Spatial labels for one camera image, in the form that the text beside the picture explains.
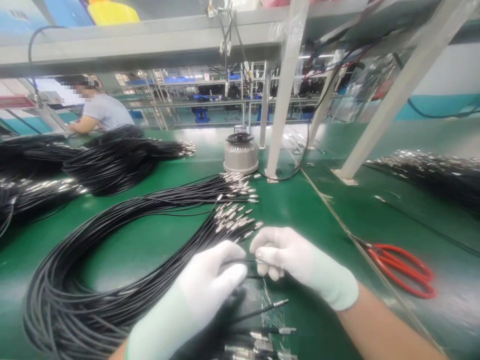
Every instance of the yellow container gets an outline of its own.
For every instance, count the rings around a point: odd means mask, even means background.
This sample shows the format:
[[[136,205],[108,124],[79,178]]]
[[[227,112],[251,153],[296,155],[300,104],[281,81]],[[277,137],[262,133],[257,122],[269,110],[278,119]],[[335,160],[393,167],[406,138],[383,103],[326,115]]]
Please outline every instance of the yellow container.
[[[88,13],[99,26],[140,22],[134,9],[116,2],[96,1],[88,6]]]

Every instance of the hand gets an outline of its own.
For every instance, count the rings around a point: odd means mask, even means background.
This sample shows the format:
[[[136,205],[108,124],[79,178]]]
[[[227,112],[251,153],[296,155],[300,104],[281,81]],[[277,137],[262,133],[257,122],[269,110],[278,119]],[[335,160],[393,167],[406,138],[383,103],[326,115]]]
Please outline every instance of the hand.
[[[170,359],[205,328],[247,276],[244,264],[219,274],[221,265],[245,256],[245,251],[231,241],[196,254],[162,299],[133,328],[128,339],[128,360]]]
[[[353,274],[290,227],[263,228],[251,242],[250,252],[265,262],[257,266],[261,276],[268,273],[277,281],[286,270],[336,311],[348,309],[359,297]]]
[[[178,276],[175,284],[187,301],[198,331],[208,325],[232,291],[247,277],[244,264],[233,265],[219,274],[220,266],[245,256],[240,246],[223,241],[196,254]]]

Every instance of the scissors handle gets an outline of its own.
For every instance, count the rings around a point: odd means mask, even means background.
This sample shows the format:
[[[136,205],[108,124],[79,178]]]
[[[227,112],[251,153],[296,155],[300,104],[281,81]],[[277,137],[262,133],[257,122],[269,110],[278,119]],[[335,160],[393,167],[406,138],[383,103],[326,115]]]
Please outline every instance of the scissors handle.
[[[398,253],[403,257],[407,258],[416,266],[418,266],[420,271],[417,271],[414,268],[408,266],[403,261],[399,260],[397,257],[393,256],[387,251]],[[373,248],[368,249],[368,253],[372,257],[372,259],[375,261],[375,263],[378,265],[378,267],[390,279],[392,279],[397,285],[399,285],[409,293],[414,294],[422,299],[432,299],[435,296],[437,296],[437,292],[429,283],[429,281],[431,281],[434,278],[432,272],[423,262],[421,262],[418,258],[413,256],[409,252],[406,252],[405,250],[393,245],[375,244],[373,245]],[[387,265],[405,274],[412,280],[416,281],[425,291],[419,291],[405,284],[387,267]]]

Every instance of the metal shelf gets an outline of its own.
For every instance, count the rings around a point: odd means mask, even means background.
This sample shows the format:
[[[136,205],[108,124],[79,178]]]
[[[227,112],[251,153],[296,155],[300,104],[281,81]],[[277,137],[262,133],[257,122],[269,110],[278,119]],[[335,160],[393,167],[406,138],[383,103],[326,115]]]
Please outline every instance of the metal shelf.
[[[365,1],[312,4],[306,36],[320,37],[358,15]],[[281,39],[272,29],[288,19],[288,7],[238,12],[236,23],[248,61],[278,59]],[[157,69],[221,61],[218,19],[206,15],[142,21],[113,26],[48,29],[35,39],[28,63],[30,35],[0,39],[0,78]],[[243,60],[236,36],[229,61]]]

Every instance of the ceiling light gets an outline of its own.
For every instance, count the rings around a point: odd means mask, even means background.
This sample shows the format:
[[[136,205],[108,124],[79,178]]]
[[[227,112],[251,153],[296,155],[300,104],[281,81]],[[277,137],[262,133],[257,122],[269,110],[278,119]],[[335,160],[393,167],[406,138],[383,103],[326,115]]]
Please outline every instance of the ceiling light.
[[[335,55],[334,54],[325,54],[325,55],[319,55],[317,58],[333,58]],[[299,59],[310,59],[310,55],[302,55],[298,57]]]

